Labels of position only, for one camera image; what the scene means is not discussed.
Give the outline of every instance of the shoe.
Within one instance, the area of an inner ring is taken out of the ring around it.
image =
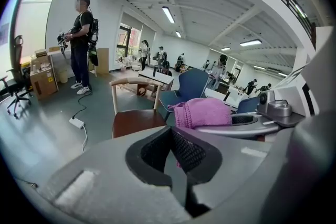
[[[90,91],[89,86],[87,86],[87,87],[82,87],[82,88],[80,88],[80,90],[77,92],[77,94],[78,94],[78,95],[82,95],[82,94],[84,94],[84,93],[86,93],[86,92],[89,92],[89,91]]]
[[[72,89],[78,88],[82,86],[82,82],[76,82],[74,85],[71,86]]]

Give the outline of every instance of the folded cloth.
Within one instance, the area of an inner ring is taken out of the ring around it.
[[[216,98],[195,98],[168,108],[174,109],[177,127],[232,125],[230,107]]]

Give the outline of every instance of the blue chair backrest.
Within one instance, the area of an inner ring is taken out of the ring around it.
[[[185,100],[200,98],[208,81],[208,73],[193,68],[179,75],[181,97]]]
[[[259,96],[242,100],[239,103],[237,114],[255,111],[257,109],[257,105],[259,104],[259,100]]]

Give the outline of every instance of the white cable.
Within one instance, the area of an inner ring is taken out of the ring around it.
[[[84,131],[85,131],[85,140],[84,140],[84,143],[82,144],[82,151],[84,152],[84,148],[86,146],[86,142],[88,141],[88,134],[86,132],[85,126],[83,126],[83,128],[84,128]]]

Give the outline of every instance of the power strip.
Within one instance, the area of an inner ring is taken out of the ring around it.
[[[79,128],[79,129],[82,129],[83,126],[84,126],[84,122],[83,122],[83,121],[80,121],[80,120],[77,119],[77,118],[70,118],[69,122],[70,122],[72,125],[74,125],[74,126],[76,126],[77,128]]]

